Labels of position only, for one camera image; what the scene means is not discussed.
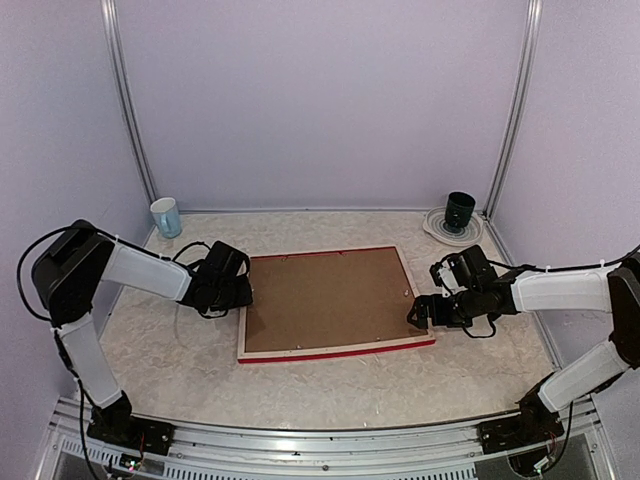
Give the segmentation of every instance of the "white saucer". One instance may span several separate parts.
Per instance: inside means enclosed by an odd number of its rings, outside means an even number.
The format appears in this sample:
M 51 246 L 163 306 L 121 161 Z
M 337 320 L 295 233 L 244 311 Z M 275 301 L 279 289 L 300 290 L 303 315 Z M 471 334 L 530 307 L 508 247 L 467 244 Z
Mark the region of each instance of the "white saucer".
M 444 228 L 445 207 L 434 208 L 427 212 L 422 228 L 439 242 L 451 245 L 452 247 L 469 247 L 480 241 L 484 223 L 482 219 L 473 214 L 469 225 L 462 229 L 460 233 L 451 233 Z

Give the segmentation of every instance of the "brown cork board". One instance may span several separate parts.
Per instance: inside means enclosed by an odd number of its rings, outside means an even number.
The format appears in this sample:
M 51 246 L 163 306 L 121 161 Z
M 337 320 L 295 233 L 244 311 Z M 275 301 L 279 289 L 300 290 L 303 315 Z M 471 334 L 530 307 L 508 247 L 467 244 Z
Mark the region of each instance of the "brown cork board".
M 415 284 L 394 246 L 254 257 L 241 314 L 241 363 L 396 350 L 433 343 L 406 316 Z

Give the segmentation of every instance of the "lavender wall panel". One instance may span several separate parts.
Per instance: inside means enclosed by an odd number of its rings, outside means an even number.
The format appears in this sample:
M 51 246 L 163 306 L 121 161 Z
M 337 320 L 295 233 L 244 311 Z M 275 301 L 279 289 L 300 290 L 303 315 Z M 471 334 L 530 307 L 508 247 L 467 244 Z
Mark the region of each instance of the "lavender wall panel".
M 79 217 L 134 241 L 150 228 L 99 2 L 3 3 L 0 112 L 0 476 L 20 479 L 72 382 L 49 326 L 18 298 L 18 257 L 43 233 Z M 98 321 L 115 293 L 106 288 L 97 297 Z
M 485 200 L 526 0 L 118 5 L 161 194 L 189 209 Z
M 564 265 L 640 242 L 640 4 L 546 2 L 523 124 L 496 224 L 519 262 Z M 564 361 L 606 315 L 545 315 Z M 640 377 L 596 397 L 623 479 L 640 478 Z

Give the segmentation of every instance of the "mug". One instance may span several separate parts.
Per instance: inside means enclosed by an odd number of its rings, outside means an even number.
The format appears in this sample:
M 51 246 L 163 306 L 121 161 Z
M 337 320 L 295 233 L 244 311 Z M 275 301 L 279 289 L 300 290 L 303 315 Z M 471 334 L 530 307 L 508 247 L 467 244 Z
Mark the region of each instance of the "mug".
M 175 238 L 182 233 L 180 213 L 175 198 L 159 198 L 151 204 L 149 210 L 160 235 L 164 238 Z
M 449 233 L 461 233 L 469 225 L 476 201 L 464 192 L 452 192 L 444 211 L 444 229 Z

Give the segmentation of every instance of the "white mug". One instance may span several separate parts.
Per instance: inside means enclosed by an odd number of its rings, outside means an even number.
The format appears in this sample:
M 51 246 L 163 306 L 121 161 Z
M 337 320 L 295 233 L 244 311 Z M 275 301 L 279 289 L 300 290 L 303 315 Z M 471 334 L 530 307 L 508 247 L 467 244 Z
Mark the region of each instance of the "white mug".
M 164 238 L 175 238 L 182 233 L 180 212 L 175 198 L 159 198 L 151 204 L 149 210 L 160 235 Z

